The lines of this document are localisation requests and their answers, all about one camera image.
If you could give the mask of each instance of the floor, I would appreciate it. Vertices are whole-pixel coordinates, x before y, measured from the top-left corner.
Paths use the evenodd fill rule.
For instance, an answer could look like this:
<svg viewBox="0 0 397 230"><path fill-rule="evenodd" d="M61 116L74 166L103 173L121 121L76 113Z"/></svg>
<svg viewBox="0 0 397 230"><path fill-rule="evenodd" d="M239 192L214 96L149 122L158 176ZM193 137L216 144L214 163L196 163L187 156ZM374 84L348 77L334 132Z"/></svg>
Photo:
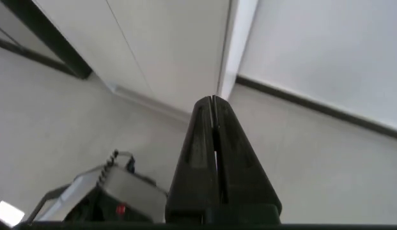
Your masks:
<svg viewBox="0 0 397 230"><path fill-rule="evenodd" d="M230 98L284 223L397 224L397 140L252 89ZM113 149L168 189L187 124L0 49L0 201L27 214Z"/></svg>

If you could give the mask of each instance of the black frame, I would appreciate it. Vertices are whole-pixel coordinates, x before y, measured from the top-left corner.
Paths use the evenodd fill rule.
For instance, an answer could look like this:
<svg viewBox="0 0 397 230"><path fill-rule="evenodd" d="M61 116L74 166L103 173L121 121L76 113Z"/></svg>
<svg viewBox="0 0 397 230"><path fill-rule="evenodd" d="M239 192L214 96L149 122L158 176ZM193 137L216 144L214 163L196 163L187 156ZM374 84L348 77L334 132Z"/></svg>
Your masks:
<svg viewBox="0 0 397 230"><path fill-rule="evenodd" d="M29 49L0 40L0 47L26 58L55 68L80 79L87 79L91 68L32 0L0 0L25 26L27 26L64 63Z"/></svg>

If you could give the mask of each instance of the white cabinet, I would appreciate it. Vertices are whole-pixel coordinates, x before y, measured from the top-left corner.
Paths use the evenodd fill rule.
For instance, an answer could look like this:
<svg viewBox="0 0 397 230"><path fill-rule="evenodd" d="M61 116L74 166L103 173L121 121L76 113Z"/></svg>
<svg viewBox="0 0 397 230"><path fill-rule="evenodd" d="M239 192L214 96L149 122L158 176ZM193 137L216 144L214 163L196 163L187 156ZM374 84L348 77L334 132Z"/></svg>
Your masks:
<svg viewBox="0 0 397 230"><path fill-rule="evenodd" d="M97 75L183 112L217 93L229 0L35 0Z"/></svg>
<svg viewBox="0 0 397 230"><path fill-rule="evenodd" d="M104 82L152 97L105 0L35 3Z"/></svg>
<svg viewBox="0 0 397 230"><path fill-rule="evenodd" d="M229 1L108 3L157 100L191 111L216 94Z"/></svg>

